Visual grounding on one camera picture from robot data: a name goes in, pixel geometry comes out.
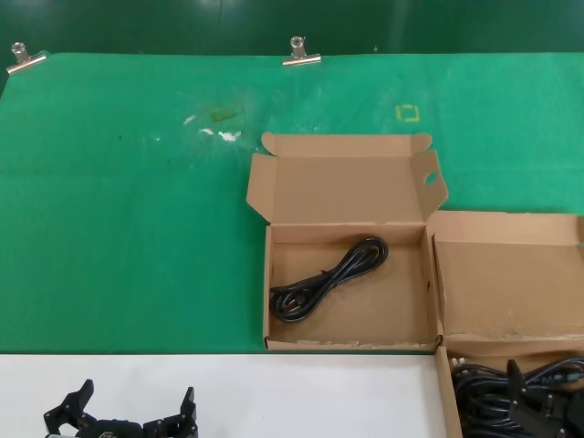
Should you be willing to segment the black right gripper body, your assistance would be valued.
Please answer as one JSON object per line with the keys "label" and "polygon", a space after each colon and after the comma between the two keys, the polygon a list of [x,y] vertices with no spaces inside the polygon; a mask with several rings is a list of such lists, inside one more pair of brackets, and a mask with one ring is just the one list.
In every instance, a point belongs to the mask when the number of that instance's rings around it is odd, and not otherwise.
{"label": "black right gripper body", "polygon": [[581,419],[578,419],[576,422],[567,423],[528,420],[522,424],[522,427],[535,437],[583,437],[583,421]]}

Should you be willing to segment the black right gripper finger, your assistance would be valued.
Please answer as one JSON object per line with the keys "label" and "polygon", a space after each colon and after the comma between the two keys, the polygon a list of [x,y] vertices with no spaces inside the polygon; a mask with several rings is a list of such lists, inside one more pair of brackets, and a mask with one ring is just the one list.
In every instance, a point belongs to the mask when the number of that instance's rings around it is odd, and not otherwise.
{"label": "black right gripper finger", "polygon": [[544,398],[542,413],[553,428],[564,427],[565,411],[568,407],[568,398],[559,393],[550,393]]}
{"label": "black right gripper finger", "polygon": [[507,361],[506,374],[510,398],[509,418],[516,423],[531,423],[532,418],[523,395],[527,388],[526,381],[515,360]]}

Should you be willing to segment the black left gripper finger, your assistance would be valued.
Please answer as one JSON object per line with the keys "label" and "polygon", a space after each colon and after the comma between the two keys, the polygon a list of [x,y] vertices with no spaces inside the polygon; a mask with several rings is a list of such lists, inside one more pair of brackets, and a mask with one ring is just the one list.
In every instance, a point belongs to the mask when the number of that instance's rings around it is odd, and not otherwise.
{"label": "black left gripper finger", "polygon": [[70,392],[63,402],[44,414],[48,434],[60,434],[60,427],[68,424],[78,432],[95,424],[95,418],[85,413],[94,393],[93,380],[87,379],[78,391]]}
{"label": "black left gripper finger", "polygon": [[146,422],[142,425],[145,437],[151,438],[197,438],[196,403],[194,388],[189,387],[182,400],[178,414]]}

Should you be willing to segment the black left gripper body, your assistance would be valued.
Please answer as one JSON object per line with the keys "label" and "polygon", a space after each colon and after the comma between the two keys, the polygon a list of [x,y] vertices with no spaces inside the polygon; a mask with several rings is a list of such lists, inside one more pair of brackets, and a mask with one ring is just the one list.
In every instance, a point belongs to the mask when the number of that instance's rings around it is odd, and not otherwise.
{"label": "black left gripper body", "polygon": [[75,425],[76,437],[82,438],[141,438],[144,431],[140,424],[127,420],[96,420],[84,417]]}

